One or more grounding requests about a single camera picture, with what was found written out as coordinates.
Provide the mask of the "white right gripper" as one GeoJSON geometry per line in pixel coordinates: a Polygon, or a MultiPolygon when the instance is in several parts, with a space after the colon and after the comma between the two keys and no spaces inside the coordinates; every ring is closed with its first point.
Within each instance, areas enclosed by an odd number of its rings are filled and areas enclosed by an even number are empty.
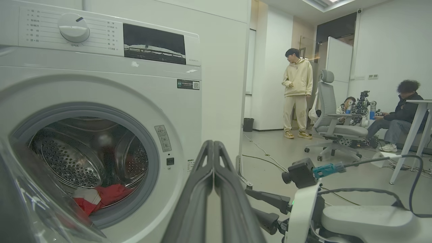
{"type": "MultiPolygon", "coordinates": [[[[321,182],[313,186],[308,186],[296,191],[294,195],[294,205],[290,203],[291,198],[283,195],[276,195],[268,192],[245,189],[245,193],[256,200],[262,200],[275,208],[282,214],[290,213],[288,230],[284,235],[283,243],[305,243],[309,230],[311,229],[312,215],[315,208],[318,189],[321,182]]],[[[279,230],[279,215],[266,213],[258,209],[253,209],[260,227],[270,235],[276,234],[279,230]]]]}

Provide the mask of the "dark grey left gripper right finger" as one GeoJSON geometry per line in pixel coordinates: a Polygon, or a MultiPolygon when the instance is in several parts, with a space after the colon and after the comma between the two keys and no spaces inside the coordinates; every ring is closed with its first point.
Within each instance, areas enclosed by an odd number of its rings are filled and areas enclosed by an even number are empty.
{"type": "Polygon", "coordinates": [[[236,169],[220,141],[214,142],[214,186],[221,200],[224,243],[265,243],[236,169]]]}

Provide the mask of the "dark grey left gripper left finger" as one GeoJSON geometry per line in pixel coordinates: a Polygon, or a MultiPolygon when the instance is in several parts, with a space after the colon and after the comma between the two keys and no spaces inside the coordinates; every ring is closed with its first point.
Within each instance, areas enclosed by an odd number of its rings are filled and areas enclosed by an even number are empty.
{"type": "Polygon", "coordinates": [[[162,243],[204,243],[207,199],[214,183],[214,141],[201,146],[188,180],[168,223],[162,243]]]}

